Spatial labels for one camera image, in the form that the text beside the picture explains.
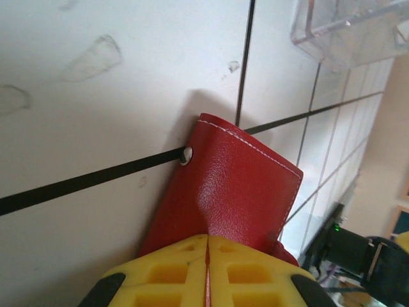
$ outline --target white stitching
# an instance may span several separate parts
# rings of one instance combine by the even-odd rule
[[[211,126],[213,126],[213,127],[216,127],[216,128],[218,128],[218,129],[220,129],[221,131],[223,131],[223,132],[225,132],[225,133],[227,133],[227,134],[230,134],[231,136],[237,138],[237,139],[240,140],[241,142],[245,143],[247,146],[250,146],[251,148],[255,149],[256,151],[258,151],[259,153],[261,153],[262,155],[264,155],[265,157],[267,157],[267,158],[269,158],[270,160],[276,162],[278,165],[282,166],[283,168],[285,168],[286,170],[290,171],[292,174],[294,174],[295,176],[297,176],[297,177],[298,177],[298,185],[297,185],[297,188],[295,189],[295,193],[294,193],[293,199],[291,200],[291,203],[294,204],[295,197],[297,196],[298,188],[300,187],[300,184],[301,184],[301,177],[300,177],[299,174],[295,173],[292,169],[289,169],[287,166],[281,164],[279,161],[275,160],[274,158],[271,158],[269,155],[267,155],[266,153],[262,152],[262,151],[261,151],[260,149],[258,149],[257,147],[251,145],[249,142],[245,141],[244,139],[242,139],[241,137],[237,136],[237,135],[234,134],[233,132],[231,132],[231,131],[229,131],[229,130],[223,128],[223,127],[220,127],[220,126],[216,125],[215,123],[210,123],[210,122],[207,122],[207,121],[205,121],[205,120],[198,120],[198,122],[207,123],[208,125],[211,125]],[[288,214],[289,214],[289,211],[290,211],[290,210],[291,210],[291,206],[288,207],[287,213],[286,213],[286,215],[284,216],[284,219],[282,220],[282,223],[281,223],[281,225],[280,225],[280,230],[278,231],[275,240],[278,239],[278,236],[280,235],[280,233],[281,233],[281,231],[282,231],[282,228],[283,228],[283,226],[284,226],[284,223],[285,223],[286,220],[287,220],[287,217],[288,217]]]

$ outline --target wall stain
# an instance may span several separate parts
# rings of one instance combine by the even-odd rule
[[[235,72],[236,70],[238,70],[240,68],[240,64],[237,61],[230,61],[229,62],[229,70],[230,73],[232,74],[233,72]]]
[[[143,176],[141,179],[139,179],[138,188],[142,189],[144,186],[146,186],[147,183],[148,183],[148,177]]]
[[[14,85],[0,84],[0,117],[31,107],[32,98],[28,91]]]
[[[122,64],[121,50],[109,35],[103,35],[73,60],[59,76],[61,81],[80,82],[104,74]]]
[[[66,4],[58,6],[58,10],[63,11],[63,12],[67,12],[67,11],[72,10],[73,8],[75,8],[78,3],[79,3],[79,0],[68,0],[66,2]]]

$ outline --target metal rivet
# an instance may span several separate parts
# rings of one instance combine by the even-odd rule
[[[185,166],[188,164],[193,156],[193,149],[192,147],[186,147],[183,151],[183,154],[180,157],[180,164]]]

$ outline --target red leather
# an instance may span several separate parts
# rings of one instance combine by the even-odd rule
[[[276,243],[302,172],[246,132],[210,114],[201,114],[186,146],[193,149],[192,159],[178,166],[139,256],[208,233],[293,262]]]

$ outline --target transparent plastic box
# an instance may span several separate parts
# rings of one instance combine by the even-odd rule
[[[291,40],[333,71],[409,52],[409,0],[298,0]]]

